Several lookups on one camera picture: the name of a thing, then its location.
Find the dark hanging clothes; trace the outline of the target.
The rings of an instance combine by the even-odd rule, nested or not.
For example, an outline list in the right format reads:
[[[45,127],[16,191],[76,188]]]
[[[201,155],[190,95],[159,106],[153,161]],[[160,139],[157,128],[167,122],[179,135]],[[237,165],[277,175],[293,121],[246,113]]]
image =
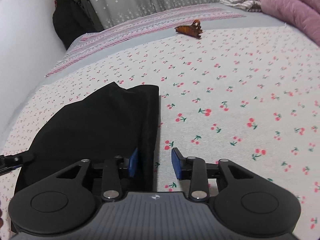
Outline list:
[[[54,0],[53,26],[66,49],[80,36],[104,30],[89,0]]]

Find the mauve folded quilt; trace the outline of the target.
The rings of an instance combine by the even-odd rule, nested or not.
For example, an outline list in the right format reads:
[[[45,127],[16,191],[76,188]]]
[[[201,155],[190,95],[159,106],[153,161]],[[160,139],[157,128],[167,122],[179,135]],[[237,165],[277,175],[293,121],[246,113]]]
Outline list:
[[[261,0],[261,10],[296,27],[319,45],[319,0]]]

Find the brown hair claw clip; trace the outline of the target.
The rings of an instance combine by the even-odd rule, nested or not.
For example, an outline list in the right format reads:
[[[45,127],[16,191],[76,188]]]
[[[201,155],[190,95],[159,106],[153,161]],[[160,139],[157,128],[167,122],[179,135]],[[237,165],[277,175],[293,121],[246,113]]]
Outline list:
[[[200,20],[194,20],[191,25],[180,25],[175,27],[175,31],[197,39],[200,39],[201,34],[203,33]]]

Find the cherry print bed sheet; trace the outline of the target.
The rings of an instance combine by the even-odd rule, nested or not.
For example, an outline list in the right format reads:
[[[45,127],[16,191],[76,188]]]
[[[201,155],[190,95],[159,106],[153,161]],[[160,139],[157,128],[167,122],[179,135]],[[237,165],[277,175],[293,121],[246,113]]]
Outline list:
[[[5,155],[27,150],[63,106],[104,85],[157,85],[160,122],[154,174],[159,191],[187,187],[171,149],[221,158],[292,192],[299,239],[319,239],[319,47],[290,27],[204,31],[109,55],[42,86],[21,111]]]

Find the black pants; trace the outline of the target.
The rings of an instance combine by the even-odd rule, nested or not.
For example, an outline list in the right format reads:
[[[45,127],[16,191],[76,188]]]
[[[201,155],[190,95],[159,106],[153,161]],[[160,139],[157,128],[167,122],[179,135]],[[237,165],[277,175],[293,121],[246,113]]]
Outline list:
[[[153,188],[159,88],[110,83],[68,104],[38,131],[22,165],[9,216],[16,231],[58,235],[90,220],[101,203],[106,159],[128,158],[136,148],[133,191]]]

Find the striped folded garment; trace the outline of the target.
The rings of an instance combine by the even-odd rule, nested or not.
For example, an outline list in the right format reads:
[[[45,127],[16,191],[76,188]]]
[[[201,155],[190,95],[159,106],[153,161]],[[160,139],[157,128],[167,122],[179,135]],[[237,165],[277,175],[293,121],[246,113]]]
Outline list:
[[[247,12],[261,12],[261,0],[220,0],[220,3]]]

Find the pink striped blanket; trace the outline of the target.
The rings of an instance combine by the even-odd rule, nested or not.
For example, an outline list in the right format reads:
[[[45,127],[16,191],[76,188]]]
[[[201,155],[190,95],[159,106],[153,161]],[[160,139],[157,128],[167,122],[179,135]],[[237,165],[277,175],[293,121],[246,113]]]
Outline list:
[[[46,74],[46,77],[54,75],[98,51],[135,37],[173,29],[178,25],[188,25],[194,20],[203,22],[241,17],[244,17],[244,14],[210,3],[180,7],[135,18],[98,33],[80,36],[72,43],[62,60],[58,61]]]

